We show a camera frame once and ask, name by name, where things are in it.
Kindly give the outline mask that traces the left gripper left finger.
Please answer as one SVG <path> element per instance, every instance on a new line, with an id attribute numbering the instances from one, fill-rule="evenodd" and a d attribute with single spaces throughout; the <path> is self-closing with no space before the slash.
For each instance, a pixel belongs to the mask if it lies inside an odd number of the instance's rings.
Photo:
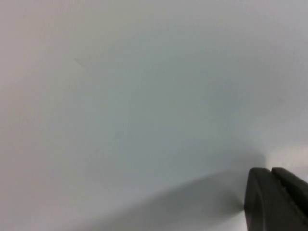
<path id="1" fill-rule="evenodd" d="M 249 231 L 306 231 L 308 218 L 291 199 L 272 170 L 252 168 L 244 211 Z"/>

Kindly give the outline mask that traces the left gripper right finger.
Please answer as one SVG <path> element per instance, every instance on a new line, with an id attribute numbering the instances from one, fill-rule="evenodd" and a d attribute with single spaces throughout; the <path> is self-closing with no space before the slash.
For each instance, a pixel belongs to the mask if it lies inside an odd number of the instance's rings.
<path id="1" fill-rule="evenodd" d="M 308 217 L 308 183 L 281 167 L 274 167 L 271 172 L 305 217 Z"/>

